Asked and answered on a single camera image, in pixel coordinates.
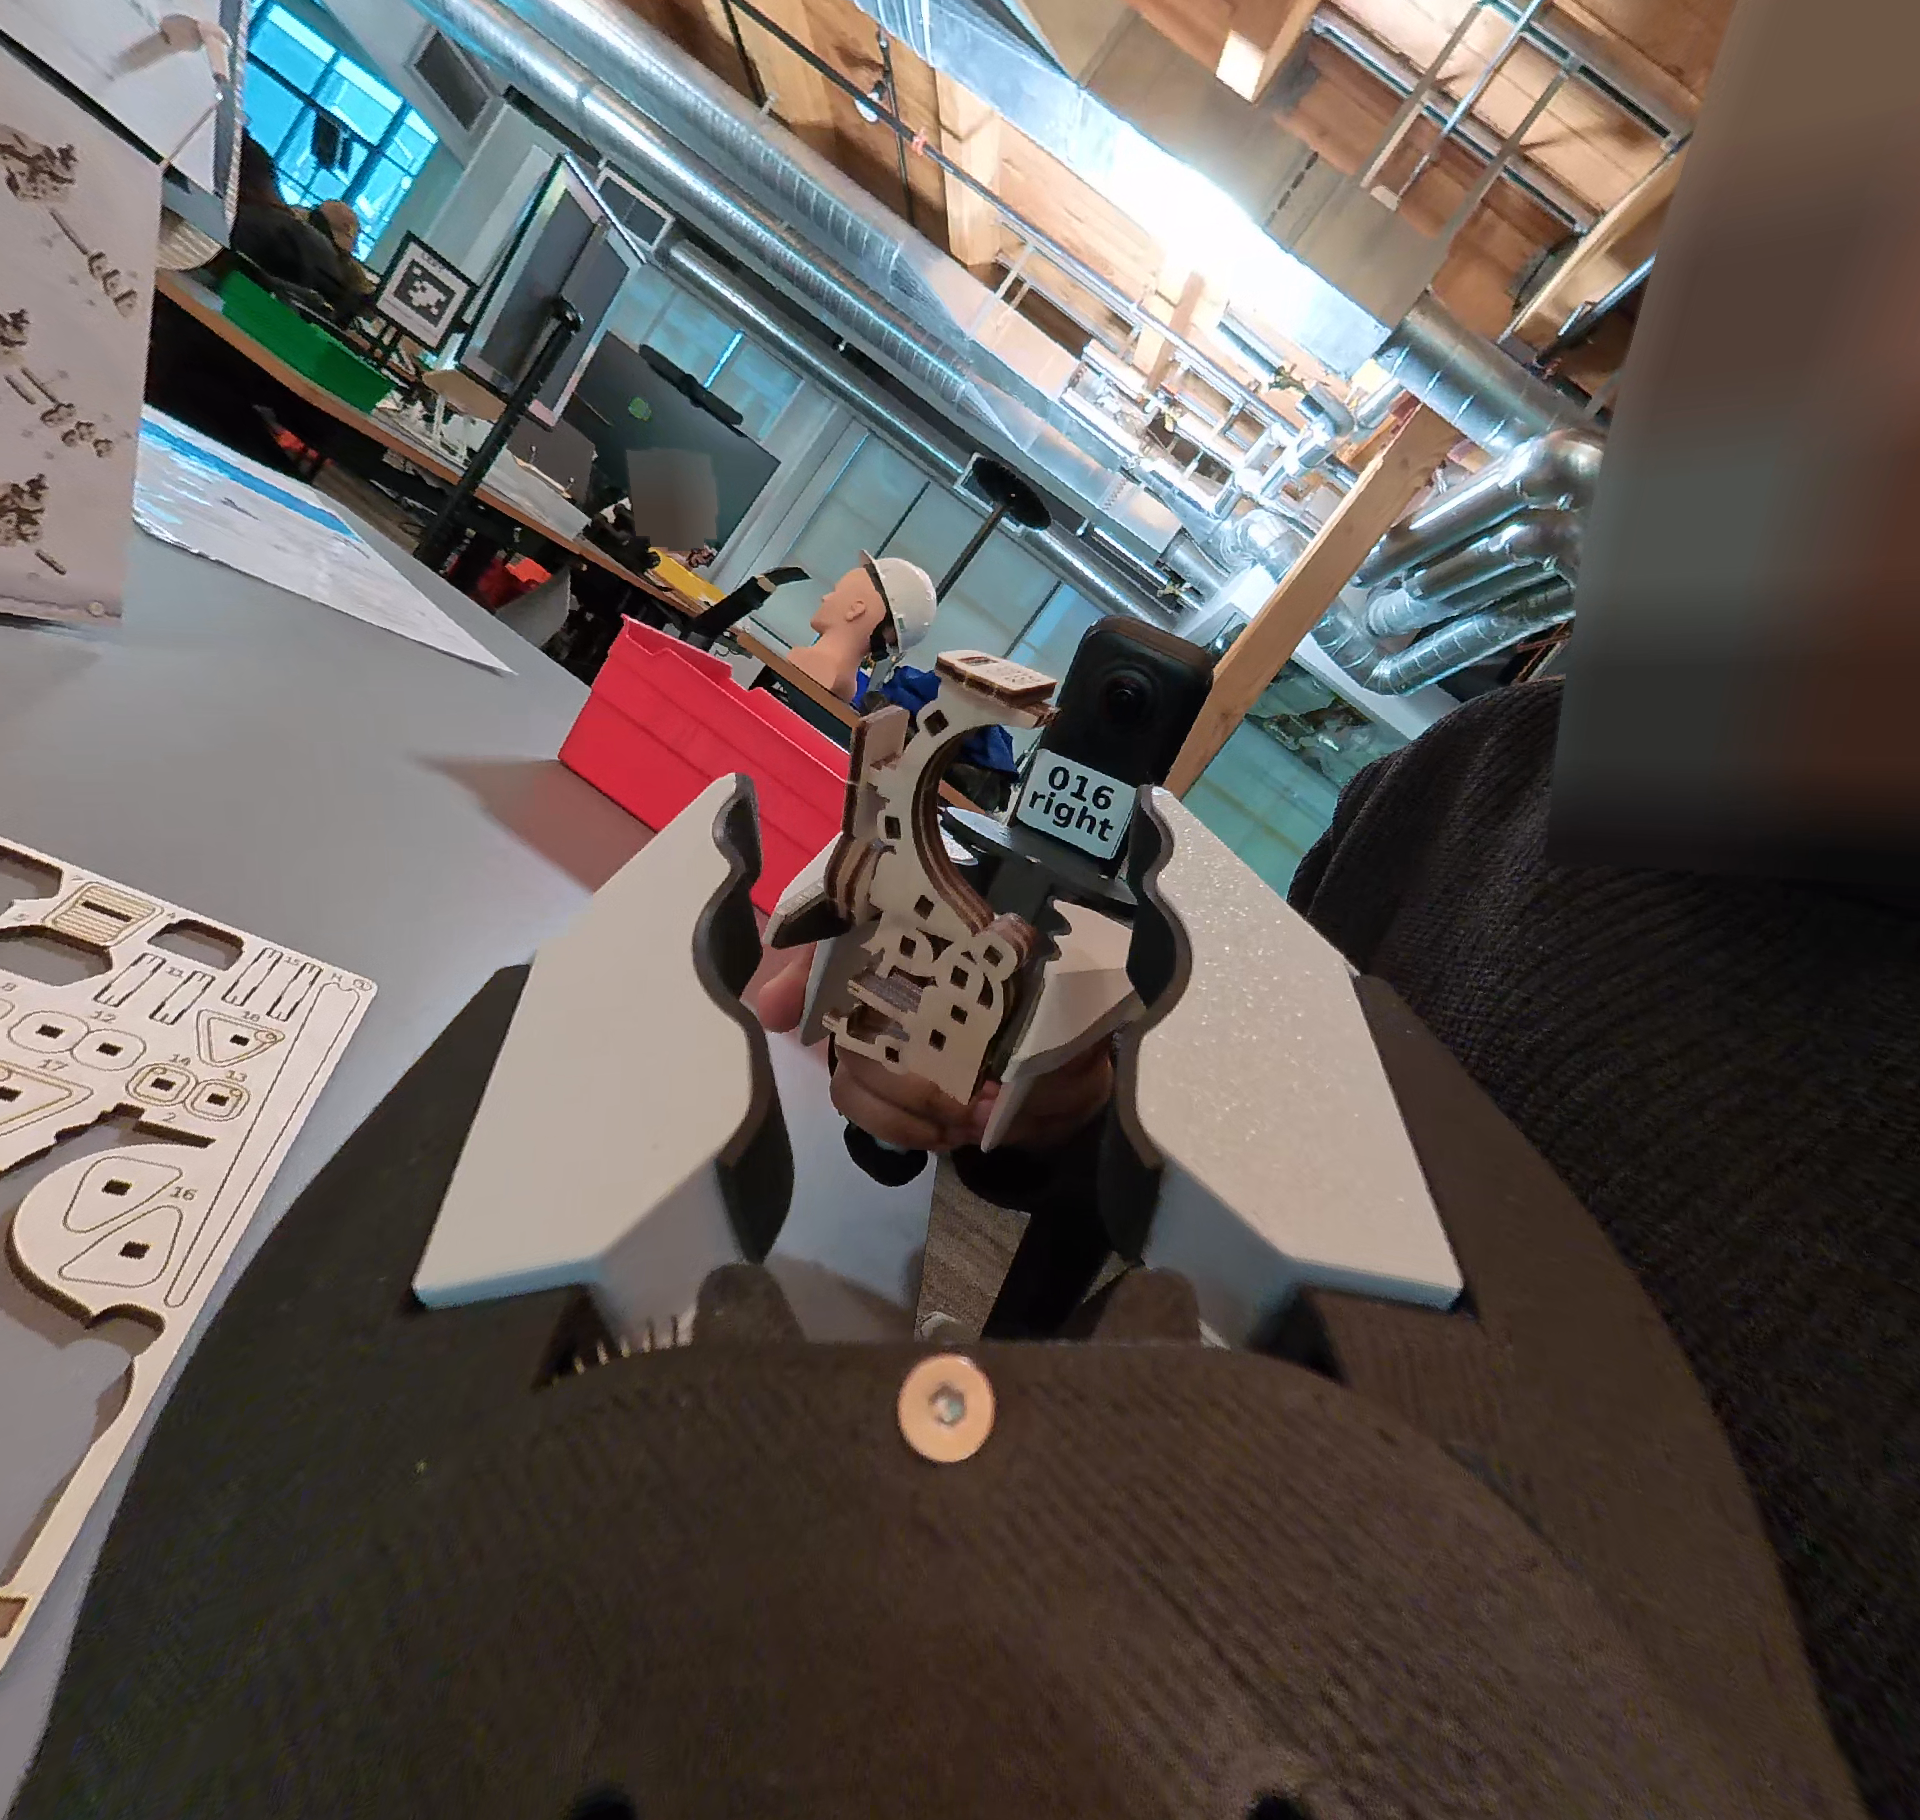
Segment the punched wooden puzzle sheet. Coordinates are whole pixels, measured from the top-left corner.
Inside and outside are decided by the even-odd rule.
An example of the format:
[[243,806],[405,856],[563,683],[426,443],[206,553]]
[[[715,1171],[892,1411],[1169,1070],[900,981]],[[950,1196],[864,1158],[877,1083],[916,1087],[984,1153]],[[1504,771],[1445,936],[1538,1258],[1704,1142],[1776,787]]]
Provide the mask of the punched wooden puzzle sheet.
[[5,843],[5,1172],[13,1279],[85,1327],[148,1345],[119,1411],[5,1575],[5,1664],[26,1644],[269,1185],[372,1007],[372,979]]

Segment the grey desk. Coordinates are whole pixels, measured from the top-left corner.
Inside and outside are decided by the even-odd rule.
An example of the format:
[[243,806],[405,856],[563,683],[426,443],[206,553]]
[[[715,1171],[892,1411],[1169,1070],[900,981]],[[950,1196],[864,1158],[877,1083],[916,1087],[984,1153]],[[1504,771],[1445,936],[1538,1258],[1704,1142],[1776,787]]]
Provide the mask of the grey desk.
[[5,839],[375,981],[195,1327],[497,969],[653,832],[559,764],[584,689],[381,537],[507,674],[144,533],[115,630],[5,624]]

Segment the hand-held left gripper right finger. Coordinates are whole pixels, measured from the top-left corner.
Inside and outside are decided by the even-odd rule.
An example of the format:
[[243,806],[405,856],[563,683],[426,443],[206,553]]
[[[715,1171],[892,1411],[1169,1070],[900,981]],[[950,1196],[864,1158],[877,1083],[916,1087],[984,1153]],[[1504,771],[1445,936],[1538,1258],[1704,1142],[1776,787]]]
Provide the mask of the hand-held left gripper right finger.
[[1355,969],[1162,787],[1128,874],[1145,1014],[1115,1067],[1115,1250],[1187,1279],[1222,1345],[1273,1339],[1307,1288],[1451,1310],[1463,1276]]

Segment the red plastic bin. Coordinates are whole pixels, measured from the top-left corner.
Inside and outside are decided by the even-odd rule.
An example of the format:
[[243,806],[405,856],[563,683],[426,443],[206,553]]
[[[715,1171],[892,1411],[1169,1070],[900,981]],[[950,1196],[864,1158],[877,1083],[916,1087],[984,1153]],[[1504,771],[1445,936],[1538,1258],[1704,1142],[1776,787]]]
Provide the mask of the red plastic bin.
[[842,746],[770,692],[737,687],[721,659],[631,619],[559,761],[653,831],[715,780],[752,776],[764,849],[752,901],[766,914],[842,824]]

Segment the printed instruction sheet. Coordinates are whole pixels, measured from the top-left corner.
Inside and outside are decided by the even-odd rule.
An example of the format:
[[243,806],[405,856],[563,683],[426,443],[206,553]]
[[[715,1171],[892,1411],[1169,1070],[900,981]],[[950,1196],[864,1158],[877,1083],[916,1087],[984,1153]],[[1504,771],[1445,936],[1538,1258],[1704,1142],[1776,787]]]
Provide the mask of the printed instruction sheet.
[[141,415],[136,525],[195,558],[448,659],[507,672],[325,496],[153,408]]

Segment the person's black knit sweater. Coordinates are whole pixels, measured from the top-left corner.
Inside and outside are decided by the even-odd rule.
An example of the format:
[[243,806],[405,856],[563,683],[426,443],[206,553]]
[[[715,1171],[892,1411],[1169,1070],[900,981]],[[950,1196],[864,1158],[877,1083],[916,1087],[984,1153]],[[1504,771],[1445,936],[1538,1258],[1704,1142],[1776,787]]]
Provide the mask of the person's black knit sweater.
[[1686,1350],[1866,1808],[1918,1808],[1916,881],[1550,853],[1566,683],[1364,765],[1288,898],[1453,1053]]

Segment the wooden puzzle model assembly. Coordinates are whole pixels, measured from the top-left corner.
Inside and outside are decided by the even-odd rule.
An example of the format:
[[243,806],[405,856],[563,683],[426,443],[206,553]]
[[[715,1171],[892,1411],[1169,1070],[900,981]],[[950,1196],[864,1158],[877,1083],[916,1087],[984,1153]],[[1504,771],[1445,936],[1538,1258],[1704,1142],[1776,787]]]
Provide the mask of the wooden puzzle model assembly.
[[856,730],[828,885],[857,942],[819,1019],[842,1057],[926,1080],[964,1106],[1041,937],[962,881],[939,826],[941,784],[975,730],[1043,725],[1059,683],[982,651],[941,655],[937,675],[941,694],[914,730],[898,710]]

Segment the black computer monitor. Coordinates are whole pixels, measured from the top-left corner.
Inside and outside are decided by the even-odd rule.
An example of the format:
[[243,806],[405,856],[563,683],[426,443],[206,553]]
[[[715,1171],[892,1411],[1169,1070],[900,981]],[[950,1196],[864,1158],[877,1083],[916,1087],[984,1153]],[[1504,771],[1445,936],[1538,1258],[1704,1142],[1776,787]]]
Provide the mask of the black computer monitor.
[[715,406],[647,347],[606,334],[563,410],[594,448],[590,511],[626,503],[657,549],[724,548],[780,462]]

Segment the black framed marker sign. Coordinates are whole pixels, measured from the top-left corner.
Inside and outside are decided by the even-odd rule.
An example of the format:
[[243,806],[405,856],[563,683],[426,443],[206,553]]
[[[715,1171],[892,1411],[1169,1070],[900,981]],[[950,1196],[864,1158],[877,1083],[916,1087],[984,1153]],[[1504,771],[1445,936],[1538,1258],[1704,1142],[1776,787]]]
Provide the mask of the black framed marker sign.
[[436,352],[467,316],[475,291],[473,278],[423,237],[407,234],[373,289],[372,312]]

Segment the green plastic bin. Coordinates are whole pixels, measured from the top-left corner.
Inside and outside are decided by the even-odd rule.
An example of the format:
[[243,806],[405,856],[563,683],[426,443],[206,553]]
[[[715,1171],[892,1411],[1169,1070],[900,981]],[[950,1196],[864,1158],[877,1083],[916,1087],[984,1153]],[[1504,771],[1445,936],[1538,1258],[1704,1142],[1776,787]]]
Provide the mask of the green plastic bin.
[[258,347],[322,392],[372,413],[389,392],[389,375],[347,347],[332,330],[304,320],[247,272],[229,268],[218,281],[222,316]]

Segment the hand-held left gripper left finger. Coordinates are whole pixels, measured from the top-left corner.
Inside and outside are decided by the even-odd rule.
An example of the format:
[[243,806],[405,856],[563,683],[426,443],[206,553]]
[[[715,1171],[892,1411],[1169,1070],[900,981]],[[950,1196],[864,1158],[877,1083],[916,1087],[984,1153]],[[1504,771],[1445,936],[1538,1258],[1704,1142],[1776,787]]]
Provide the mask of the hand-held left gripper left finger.
[[540,946],[414,1291],[442,1308],[579,1285],[626,1343],[762,1263],[794,1160],[766,1031],[749,776],[707,787]]

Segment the silver ventilation ducts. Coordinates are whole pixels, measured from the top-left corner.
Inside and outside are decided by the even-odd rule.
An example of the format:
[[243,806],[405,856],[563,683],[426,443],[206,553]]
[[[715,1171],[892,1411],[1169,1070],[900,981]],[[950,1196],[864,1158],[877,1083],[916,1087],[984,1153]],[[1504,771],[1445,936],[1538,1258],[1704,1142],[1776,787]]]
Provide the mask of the silver ventilation ducts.
[[[988,286],[939,255],[908,222],[818,161],[770,115],[755,112],[708,70],[643,28],[616,0],[407,0],[470,58],[493,66],[545,113],[590,143],[615,168],[658,195],[692,228],[724,243],[823,330],[857,347],[926,411],[936,406],[975,444],[1020,471],[1043,497],[1071,505],[1099,533],[1151,543],[1163,553],[1180,535],[1189,564],[1221,566],[1243,531],[1212,511],[1227,483],[1184,483],[1151,460],[1132,429],[1074,392],[1068,352],[993,299]],[[1390,378],[1447,421],[1447,434],[1489,434],[1500,455],[1530,464],[1553,415],[1534,413],[1532,378],[1467,334],[1454,357],[1428,334],[1428,315],[1387,332],[1336,284],[1259,236],[1256,299],[1294,304],[1311,357],[1331,354],[1336,375],[1385,352]],[[1438,552],[1402,561],[1372,592],[1333,597],[1313,637],[1373,694],[1411,694],[1561,626],[1572,614],[1578,514],[1560,503],[1493,502],[1460,514],[1470,533],[1438,540]]]

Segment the wooden pillar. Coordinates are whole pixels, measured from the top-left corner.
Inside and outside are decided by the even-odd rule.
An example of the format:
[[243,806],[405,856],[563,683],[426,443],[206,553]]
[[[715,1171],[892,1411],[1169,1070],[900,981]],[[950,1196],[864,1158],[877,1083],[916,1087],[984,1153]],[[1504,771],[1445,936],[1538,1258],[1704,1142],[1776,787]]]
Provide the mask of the wooden pillar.
[[1165,778],[1172,796],[1187,796],[1206,775],[1249,708],[1353,582],[1360,563],[1430,483],[1453,440],[1453,423],[1420,406],[1391,440],[1380,448],[1356,487],[1345,494],[1237,643],[1221,657],[1208,700]]

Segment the black office chair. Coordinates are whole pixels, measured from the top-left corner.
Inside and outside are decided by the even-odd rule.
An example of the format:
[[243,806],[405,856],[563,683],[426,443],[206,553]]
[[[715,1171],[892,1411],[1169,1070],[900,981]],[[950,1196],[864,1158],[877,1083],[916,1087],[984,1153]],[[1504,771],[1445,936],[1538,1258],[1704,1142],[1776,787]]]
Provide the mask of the black office chair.
[[683,633],[690,643],[700,643],[707,649],[759,612],[778,592],[805,582],[807,568],[797,564],[778,564],[757,572],[698,614],[692,614]]

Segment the white hard hat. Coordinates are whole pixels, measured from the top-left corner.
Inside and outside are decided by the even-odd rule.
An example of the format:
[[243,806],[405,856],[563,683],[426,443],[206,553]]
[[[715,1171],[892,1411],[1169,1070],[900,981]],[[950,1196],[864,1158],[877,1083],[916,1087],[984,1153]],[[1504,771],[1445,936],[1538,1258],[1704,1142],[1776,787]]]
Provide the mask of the white hard hat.
[[918,649],[937,624],[936,584],[910,561],[874,558],[862,552],[860,563],[880,596],[882,619],[877,632],[882,651],[900,659]]

